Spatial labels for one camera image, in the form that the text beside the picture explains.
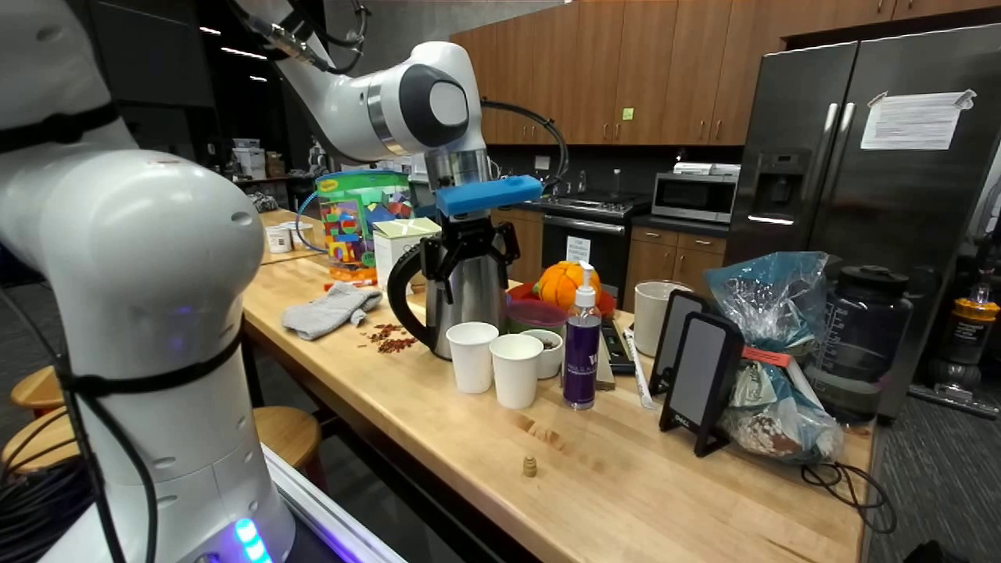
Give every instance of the backsplash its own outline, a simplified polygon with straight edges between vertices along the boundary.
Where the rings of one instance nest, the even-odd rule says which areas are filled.
[[[558,169],[561,157],[558,147],[487,147],[487,153],[505,174],[533,174],[535,157],[548,157]],[[609,194],[614,169],[622,169],[622,189],[652,194],[653,174],[672,169],[679,153],[689,162],[741,162],[741,147],[571,147],[568,180],[577,187],[585,171],[587,194]]]

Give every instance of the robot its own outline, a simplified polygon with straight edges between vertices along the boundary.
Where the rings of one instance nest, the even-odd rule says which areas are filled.
[[[439,184],[484,180],[471,56],[420,43],[347,77],[288,0],[237,0],[329,149],[430,153]],[[62,311],[62,388],[99,500],[46,560],[285,560],[294,521],[253,435],[237,353],[264,229],[221,174],[140,149],[66,0],[0,2],[0,245]]]

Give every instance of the wooden countertop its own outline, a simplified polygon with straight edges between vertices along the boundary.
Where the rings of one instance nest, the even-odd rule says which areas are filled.
[[[244,322],[300,363],[442,482],[542,560],[862,560],[862,516],[799,470],[722,447],[705,459],[692,435],[657,429],[638,408],[631,378],[577,411],[558,381],[510,411],[494,393],[455,392],[451,363],[424,343],[378,353],[371,335],[396,322],[389,306],[362,327],[323,339],[281,327],[281,311],[323,295],[309,260],[270,263],[244,295]],[[871,466],[871,435],[850,432],[844,461]]]

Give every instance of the wooden stool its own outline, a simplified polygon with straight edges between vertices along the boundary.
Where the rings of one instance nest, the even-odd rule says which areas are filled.
[[[323,487],[318,421],[298,407],[258,407],[258,437]]]
[[[35,419],[62,407],[62,388],[55,365],[43,365],[13,384],[11,399],[21,408],[32,408]]]
[[[80,443],[68,426],[68,414],[62,407],[32,419],[24,429],[19,429],[7,443],[0,459],[13,461],[15,471],[38,471],[46,466],[57,466],[68,456],[80,456]]]

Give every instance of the black device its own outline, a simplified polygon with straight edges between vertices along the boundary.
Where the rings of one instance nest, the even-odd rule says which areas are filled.
[[[626,353],[626,343],[622,343],[622,335],[621,335],[618,322],[600,318],[600,337],[605,337],[606,363],[609,363],[614,375],[631,375],[635,363]]]
[[[692,311],[683,331],[676,378],[662,399],[659,432],[692,429],[694,452],[707,456],[727,443],[720,411],[728,399],[745,351],[741,331],[722,314]]]
[[[653,371],[652,371],[652,393],[666,393],[666,388],[672,384],[679,353],[683,353],[684,322],[692,311],[705,311],[705,310],[710,310],[705,298],[692,291],[671,291],[659,343],[653,356]]]

